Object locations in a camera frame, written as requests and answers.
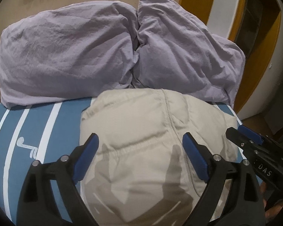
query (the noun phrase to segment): bolt head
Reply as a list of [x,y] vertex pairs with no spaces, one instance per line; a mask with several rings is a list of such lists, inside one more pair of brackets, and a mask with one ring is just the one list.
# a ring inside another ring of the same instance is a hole
[[68,159],[69,159],[69,156],[68,156],[68,155],[63,155],[63,156],[60,158],[60,160],[61,160],[62,162],[68,161]]
[[250,164],[250,162],[248,160],[243,160],[242,162],[245,166],[248,166]]
[[221,156],[220,156],[220,155],[214,155],[214,156],[213,156],[213,159],[214,159],[215,161],[221,161]]
[[33,167],[36,167],[39,164],[40,164],[40,161],[38,161],[38,160],[35,160],[35,161],[32,162]]

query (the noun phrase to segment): bed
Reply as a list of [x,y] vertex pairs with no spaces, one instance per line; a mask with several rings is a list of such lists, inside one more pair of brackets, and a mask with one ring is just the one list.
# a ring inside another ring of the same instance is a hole
[[[79,144],[81,113],[95,98],[64,102],[15,106],[0,104],[0,207],[16,223],[21,187],[33,160],[53,162],[70,154]],[[223,112],[236,116],[232,108],[212,103]],[[53,193],[61,216],[70,221],[58,187],[52,181]]]

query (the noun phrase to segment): pillow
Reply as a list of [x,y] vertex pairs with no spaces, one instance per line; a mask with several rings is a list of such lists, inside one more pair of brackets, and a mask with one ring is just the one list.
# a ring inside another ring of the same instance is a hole
[[10,25],[0,39],[2,103],[95,97],[129,87],[137,29],[135,8],[119,1],[73,4]]
[[173,0],[139,0],[133,86],[163,88],[234,105],[245,65],[242,50],[210,33]]

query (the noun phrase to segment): white logo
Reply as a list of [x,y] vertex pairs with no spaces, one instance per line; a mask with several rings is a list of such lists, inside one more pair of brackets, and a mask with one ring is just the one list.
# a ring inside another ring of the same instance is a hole
[[263,164],[261,163],[260,166],[258,167],[259,170],[261,170],[262,172],[264,172],[264,174],[266,174],[267,172],[267,176],[270,176],[272,174],[272,171],[267,170],[267,168],[263,167]]
[[17,140],[17,146],[22,147],[22,148],[26,148],[26,149],[31,149],[29,157],[30,158],[33,157],[35,159],[36,156],[37,156],[38,148],[34,147],[34,146],[23,144],[23,143],[24,143],[24,137],[19,137],[18,140]]

